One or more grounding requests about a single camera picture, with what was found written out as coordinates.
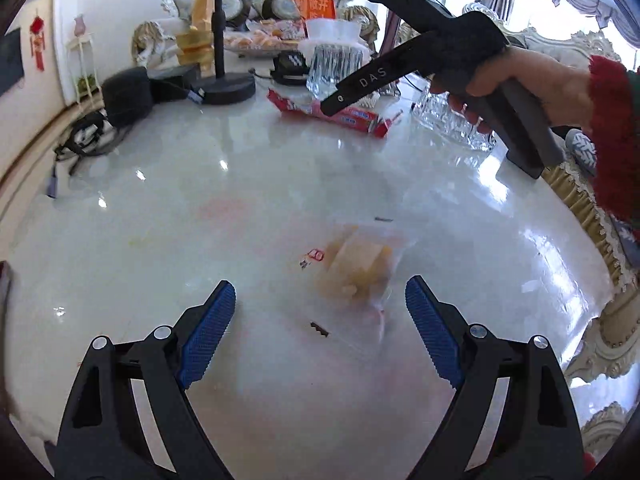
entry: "person's arm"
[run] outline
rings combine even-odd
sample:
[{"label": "person's arm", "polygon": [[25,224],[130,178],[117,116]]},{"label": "person's arm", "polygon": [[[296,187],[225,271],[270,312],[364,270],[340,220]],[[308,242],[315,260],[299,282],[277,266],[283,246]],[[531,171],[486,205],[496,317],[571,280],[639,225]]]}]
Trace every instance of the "person's arm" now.
[{"label": "person's arm", "polygon": [[[621,220],[640,228],[640,82],[614,61],[594,56],[590,70],[565,66],[550,56],[517,47],[484,63],[466,87],[468,94],[490,94],[510,77],[518,79],[542,102],[551,126],[580,126],[596,145],[594,192],[598,204]],[[437,76],[431,91],[445,89]],[[463,103],[449,97],[454,110]],[[465,113],[475,123],[478,115]],[[479,126],[488,133],[486,124]]]}]

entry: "red sleeve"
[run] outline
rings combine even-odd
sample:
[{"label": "red sleeve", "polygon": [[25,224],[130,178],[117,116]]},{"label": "red sleeve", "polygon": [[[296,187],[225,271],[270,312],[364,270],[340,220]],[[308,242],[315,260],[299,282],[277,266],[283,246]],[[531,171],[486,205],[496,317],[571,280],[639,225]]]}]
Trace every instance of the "red sleeve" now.
[{"label": "red sleeve", "polygon": [[638,153],[632,89],[626,68],[601,56],[591,58],[591,140],[596,146],[593,189],[598,204],[621,220],[632,216]]}]

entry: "red wrapper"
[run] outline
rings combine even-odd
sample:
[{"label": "red wrapper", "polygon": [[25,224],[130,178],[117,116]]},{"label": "red wrapper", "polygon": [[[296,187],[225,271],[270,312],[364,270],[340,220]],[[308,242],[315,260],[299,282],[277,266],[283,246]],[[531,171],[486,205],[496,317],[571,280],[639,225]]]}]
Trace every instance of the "red wrapper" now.
[{"label": "red wrapper", "polygon": [[355,106],[349,106],[335,114],[333,117],[328,117],[320,110],[320,101],[313,100],[308,105],[297,104],[291,99],[281,96],[273,88],[269,89],[267,99],[275,104],[281,112],[298,112],[310,115],[329,123],[342,124],[343,126],[372,135],[379,139],[386,136],[391,125],[402,114],[402,111],[399,111],[393,117],[385,119],[380,116],[380,114],[370,110],[363,110],[361,108],[356,108]]}]

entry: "orange box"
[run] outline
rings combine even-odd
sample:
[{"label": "orange box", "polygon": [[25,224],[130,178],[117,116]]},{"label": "orange box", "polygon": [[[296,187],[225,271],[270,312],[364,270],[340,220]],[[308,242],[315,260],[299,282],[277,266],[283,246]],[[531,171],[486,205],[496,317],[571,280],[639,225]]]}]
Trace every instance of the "orange box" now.
[{"label": "orange box", "polygon": [[293,0],[305,20],[314,18],[335,19],[335,3],[333,0]]}]

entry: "white marble tabletop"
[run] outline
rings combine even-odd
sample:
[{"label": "white marble tabletop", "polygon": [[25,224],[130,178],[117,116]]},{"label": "white marble tabletop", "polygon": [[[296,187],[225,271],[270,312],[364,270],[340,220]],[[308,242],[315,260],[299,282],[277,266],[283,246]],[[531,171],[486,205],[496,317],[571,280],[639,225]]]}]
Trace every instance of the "white marble tabletop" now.
[{"label": "white marble tabletop", "polygon": [[[404,479],[452,398],[404,306],[420,274],[498,337],[548,337],[563,364],[610,297],[602,258],[542,180],[449,144],[408,113],[379,140],[265,98],[158,105],[60,196],[38,196],[10,263],[7,383],[17,416],[55,440],[92,338],[145,337],[219,280],[238,304],[188,397],[238,480]],[[384,314],[337,312],[309,294],[301,254],[334,222],[375,223],[412,245]],[[322,337],[310,322],[325,323]],[[136,383],[153,456],[170,466]],[[484,459],[506,384],[472,462]]]}]

